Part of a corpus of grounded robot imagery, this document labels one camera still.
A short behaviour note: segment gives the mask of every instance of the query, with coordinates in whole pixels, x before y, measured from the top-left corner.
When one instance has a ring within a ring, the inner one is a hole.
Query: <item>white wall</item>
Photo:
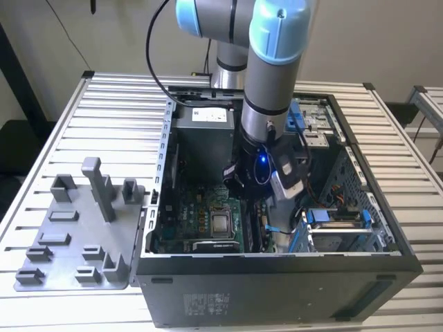
[[[93,70],[148,73],[146,32],[160,0],[99,0],[94,16],[87,0],[50,2]],[[45,0],[0,0],[0,20],[42,108],[57,118],[87,69],[82,58]],[[174,1],[157,22],[151,46],[156,72],[201,71],[206,40],[179,30]]]
[[[146,30],[160,0],[99,0],[94,16],[87,0],[50,1],[93,70],[147,73]],[[442,12],[441,0],[319,0],[299,78],[369,81],[392,101],[404,101],[414,84],[443,86]],[[56,118],[86,66],[44,0],[0,0],[0,20],[42,108]],[[158,73],[201,71],[206,41],[178,29],[173,1],[152,43]]]
[[[443,86],[442,0],[320,0],[300,79],[371,82],[386,101]]]
[[[23,120],[24,118],[25,115],[17,99],[0,71],[0,129],[9,120]]]

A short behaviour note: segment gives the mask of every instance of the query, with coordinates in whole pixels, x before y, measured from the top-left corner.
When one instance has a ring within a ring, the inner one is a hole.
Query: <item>gray 3d-printed holder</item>
[[[128,285],[145,188],[136,179],[113,186],[99,158],[85,158],[91,185],[55,178],[54,196],[17,271],[16,291],[122,289]]]

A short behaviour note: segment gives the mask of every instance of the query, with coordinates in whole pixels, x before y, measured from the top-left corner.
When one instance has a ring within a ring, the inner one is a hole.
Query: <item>slotted aluminum surface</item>
[[[201,77],[163,77],[164,84],[207,86]],[[441,331],[443,329],[443,184],[411,145],[377,93],[362,84],[299,82],[297,91],[331,93],[424,274],[363,324],[257,326],[211,331]],[[150,186],[165,96],[150,77],[96,73],[82,80],[20,193],[0,224],[0,326],[23,331],[149,331],[154,328],[139,288],[17,293],[12,285],[24,253],[51,202],[57,173],[80,173],[85,156],[102,159],[113,183],[126,176]]]

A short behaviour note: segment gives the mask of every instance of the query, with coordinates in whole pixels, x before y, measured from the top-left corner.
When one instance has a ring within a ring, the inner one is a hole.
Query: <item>label sticker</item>
[[[192,121],[195,122],[227,122],[226,110],[217,107],[192,109]]]
[[[229,293],[183,294],[185,315],[227,315]]]

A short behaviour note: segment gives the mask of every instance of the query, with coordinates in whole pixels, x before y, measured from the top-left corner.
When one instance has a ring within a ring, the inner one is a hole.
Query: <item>black cable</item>
[[[205,64],[203,65],[203,74],[209,74],[209,51],[210,51],[211,42],[212,42],[212,39],[209,39],[208,40],[208,47],[206,49]]]
[[[420,122],[420,125],[417,128],[417,132],[415,133],[413,142],[415,143],[415,140],[417,139],[418,133],[420,131],[420,129],[422,128],[423,122],[426,120],[426,116],[423,117],[423,120]]]
[[[161,11],[164,9],[164,7],[168,4],[169,0],[163,0],[163,2],[160,4],[160,6],[156,9],[154,15],[152,16],[149,28],[147,29],[147,35],[146,35],[146,62],[147,67],[150,70],[151,76],[154,79],[154,81],[157,83],[159,88],[166,94],[170,99],[172,99],[176,104],[184,106],[184,107],[193,107],[193,108],[204,108],[204,107],[221,107],[224,109],[230,109],[232,106],[230,104],[222,104],[222,103],[204,103],[204,104],[186,104],[185,102],[181,102],[180,100],[176,99],[165,87],[163,84],[161,84],[160,80],[157,78],[157,75],[154,72],[154,69],[151,65],[151,59],[150,59],[150,42],[151,42],[151,35],[152,35],[152,29],[154,27],[155,21],[157,20],[157,17],[160,15]]]
[[[438,149],[435,149],[434,153],[431,156],[431,159],[429,159],[429,165],[431,165],[434,162],[434,159],[437,156],[437,152],[438,152]]]
[[[300,138],[301,138],[301,140],[303,142],[303,145],[305,146],[305,150],[306,150],[306,154],[307,154],[306,166],[307,166],[307,169],[309,171],[309,169],[311,168],[311,163],[312,163],[311,150],[309,150],[309,148],[307,146],[306,137],[305,137],[305,135],[303,135],[302,129],[298,125],[297,120],[296,120],[296,116],[293,114],[293,111],[291,110],[291,107],[289,107],[289,115],[291,116],[291,119],[292,119],[294,125],[296,126],[298,135],[300,135]]]
[[[66,36],[68,37],[69,41],[71,42],[72,46],[74,46],[74,48],[77,50],[78,54],[80,55],[80,57],[82,57],[84,63],[86,64],[86,66],[88,67],[89,70],[91,70],[91,67],[88,64],[88,61],[86,61],[86,59],[84,58],[83,54],[80,52],[80,50],[78,49],[78,47],[75,45],[75,43],[73,42],[73,40],[71,39],[71,37],[69,37],[68,31],[66,30],[66,28],[64,27],[64,24],[62,23],[62,20],[58,17],[57,12],[55,11],[54,7],[51,5],[51,3],[49,2],[49,0],[45,0],[46,3],[48,4],[48,6],[51,8],[51,10],[53,11],[55,17],[57,17],[57,20],[59,21],[60,25],[62,26],[64,33],[66,33]]]

